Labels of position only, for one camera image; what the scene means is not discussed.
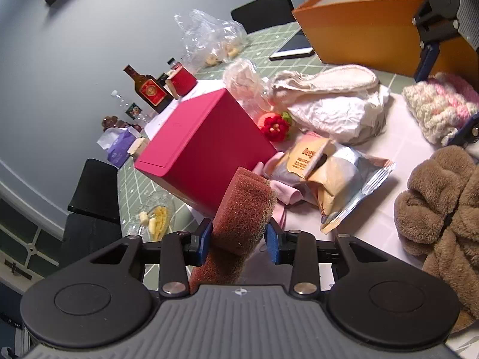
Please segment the black round joint cover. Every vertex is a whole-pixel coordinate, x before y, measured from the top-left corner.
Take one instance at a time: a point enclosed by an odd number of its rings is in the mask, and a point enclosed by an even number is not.
[[[39,341],[91,349],[136,332],[150,315],[151,302],[127,266],[83,259],[31,287],[20,307],[26,328]]]
[[[416,350],[439,344],[458,316],[443,281],[399,261],[358,263],[332,288],[327,312],[368,344]]]

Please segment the red bottle label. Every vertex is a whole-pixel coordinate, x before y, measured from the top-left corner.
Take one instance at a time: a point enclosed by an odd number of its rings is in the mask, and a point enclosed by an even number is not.
[[[166,97],[166,92],[158,84],[149,79],[141,88],[140,93],[144,95],[154,106],[158,105]]]

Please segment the box lid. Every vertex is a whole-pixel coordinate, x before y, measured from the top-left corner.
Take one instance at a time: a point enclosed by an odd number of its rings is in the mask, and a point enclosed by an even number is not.
[[[164,176],[226,89],[181,102],[135,162],[135,168]]]

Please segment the pink box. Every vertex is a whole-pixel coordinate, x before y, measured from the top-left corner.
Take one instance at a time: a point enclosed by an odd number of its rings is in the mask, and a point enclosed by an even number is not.
[[[253,170],[276,149],[226,89],[182,102],[135,168],[213,217],[238,167]]]

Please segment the pink and white knitted item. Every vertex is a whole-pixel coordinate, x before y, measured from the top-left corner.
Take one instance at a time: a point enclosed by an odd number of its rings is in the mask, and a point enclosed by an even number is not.
[[[427,81],[405,87],[402,95],[422,134],[432,144],[445,146],[479,111],[479,94],[454,74],[438,73]]]

